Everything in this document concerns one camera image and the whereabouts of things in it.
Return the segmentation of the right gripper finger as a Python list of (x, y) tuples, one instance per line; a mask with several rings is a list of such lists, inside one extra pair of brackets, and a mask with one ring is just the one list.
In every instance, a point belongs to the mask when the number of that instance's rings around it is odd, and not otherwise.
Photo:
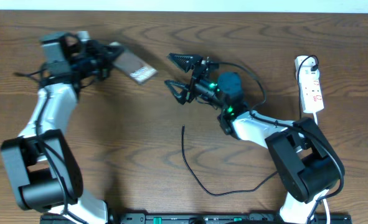
[(189, 70), (193, 70), (196, 73), (202, 73), (204, 71), (204, 66), (202, 64), (203, 57), (200, 55), (170, 53), (167, 58), (185, 73)]
[(167, 86), (178, 103), (184, 105), (185, 103), (190, 103), (192, 101), (190, 98), (189, 84), (174, 80), (165, 80), (164, 84)]

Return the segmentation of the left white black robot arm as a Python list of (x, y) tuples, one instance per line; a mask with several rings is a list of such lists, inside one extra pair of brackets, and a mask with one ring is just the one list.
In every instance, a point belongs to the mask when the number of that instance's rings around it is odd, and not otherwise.
[(85, 88), (83, 80), (107, 79), (125, 49), (91, 39), (86, 31), (56, 32), (40, 42), (45, 62), (28, 74), (39, 86), (37, 104), (25, 128), (0, 148), (17, 206), (74, 223), (119, 223), (104, 200), (84, 189), (65, 132)]

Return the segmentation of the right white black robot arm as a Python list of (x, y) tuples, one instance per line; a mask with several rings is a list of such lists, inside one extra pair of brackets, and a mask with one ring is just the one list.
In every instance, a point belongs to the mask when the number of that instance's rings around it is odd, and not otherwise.
[(318, 205), (336, 196), (344, 187), (345, 169), (318, 126), (317, 112), (323, 109), (319, 82), (319, 60), (301, 55), (295, 60), (299, 88), (300, 117), (297, 121), (264, 116), (244, 97), (236, 72), (210, 77), (220, 63), (197, 54), (169, 54), (169, 60), (191, 74), (189, 83), (166, 80), (180, 104), (198, 101), (220, 110), (218, 121), (225, 134), (267, 148), (276, 173), (287, 190), (276, 217), (278, 223), (339, 223), (340, 215), (318, 215)]

